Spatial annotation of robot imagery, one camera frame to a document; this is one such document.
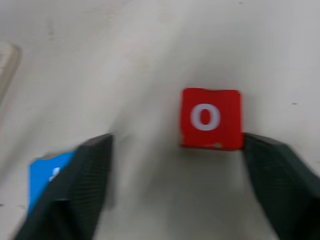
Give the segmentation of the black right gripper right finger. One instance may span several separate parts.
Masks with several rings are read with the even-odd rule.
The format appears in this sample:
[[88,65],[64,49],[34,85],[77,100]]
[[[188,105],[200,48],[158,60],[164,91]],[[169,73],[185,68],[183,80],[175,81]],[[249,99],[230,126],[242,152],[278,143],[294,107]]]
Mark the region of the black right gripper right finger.
[[320,238],[320,179],[286,144],[244,134],[243,157],[256,198],[280,240]]

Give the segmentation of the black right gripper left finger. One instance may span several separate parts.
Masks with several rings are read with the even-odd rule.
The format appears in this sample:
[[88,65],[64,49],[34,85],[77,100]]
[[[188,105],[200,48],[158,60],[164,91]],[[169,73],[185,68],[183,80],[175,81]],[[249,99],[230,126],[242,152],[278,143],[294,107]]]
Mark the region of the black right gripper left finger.
[[109,190],[113,135],[29,165],[29,204],[15,240],[91,240]]

